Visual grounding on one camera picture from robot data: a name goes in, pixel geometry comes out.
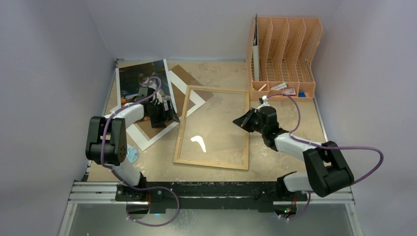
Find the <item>clear acrylic sheet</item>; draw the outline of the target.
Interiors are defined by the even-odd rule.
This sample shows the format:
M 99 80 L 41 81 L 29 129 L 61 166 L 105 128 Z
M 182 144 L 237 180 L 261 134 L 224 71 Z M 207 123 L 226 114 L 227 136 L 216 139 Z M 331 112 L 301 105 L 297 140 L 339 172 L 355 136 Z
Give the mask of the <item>clear acrylic sheet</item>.
M 247 92 L 211 91 L 200 107 L 187 111 L 174 163 L 248 170 L 249 134 L 233 124 L 249 108 Z

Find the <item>cat photo print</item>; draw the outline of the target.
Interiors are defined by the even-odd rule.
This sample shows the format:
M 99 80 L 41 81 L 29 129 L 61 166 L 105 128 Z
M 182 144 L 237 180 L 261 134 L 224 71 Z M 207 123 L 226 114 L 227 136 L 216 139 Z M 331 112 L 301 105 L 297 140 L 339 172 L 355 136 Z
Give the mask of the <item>cat photo print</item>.
M 137 98 L 140 87 L 160 87 L 157 98 L 170 100 L 177 112 L 173 86 L 167 72 L 166 59 L 150 62 L 119 61 L 116 69 L 117 108 Z

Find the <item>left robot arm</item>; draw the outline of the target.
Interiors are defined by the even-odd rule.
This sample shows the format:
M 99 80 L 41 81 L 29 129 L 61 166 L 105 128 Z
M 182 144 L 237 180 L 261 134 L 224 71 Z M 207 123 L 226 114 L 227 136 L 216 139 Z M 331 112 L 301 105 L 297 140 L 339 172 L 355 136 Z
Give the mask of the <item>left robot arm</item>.
M 160 90 L 140 87 L 138 101 L 128 102 L 107 116 L 93 116 L 89 121 L 87 159 L 111 171 L 121 185 L 128 187 L 127 194 L 134 201 L 144 199 L 149 188 L 143 174 L 126 158 L 126 129 L 143 118 L 148 118 L 154 129 L 166 128 L 167 122 L 178 120 L 170 100 L 165 100 Z

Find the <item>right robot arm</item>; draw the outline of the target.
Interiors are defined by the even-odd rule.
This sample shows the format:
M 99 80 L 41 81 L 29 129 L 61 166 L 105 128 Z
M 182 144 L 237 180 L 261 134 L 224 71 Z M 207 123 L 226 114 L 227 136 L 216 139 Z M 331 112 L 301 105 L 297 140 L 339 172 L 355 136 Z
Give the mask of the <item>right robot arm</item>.
M 271 106 L 251 108 L 233 120 L 233 124 L 248 133 L 260 133 L 268 148 L 304 162 L 304 173 L 293 172 L 277 179 L 276 193 L 282 200 L 290 199 L 298 191 L 326 197 L 354 183 L 354 175 L 335 142 L 320 144 L 292 136 L 280 127 L 276 110 Z

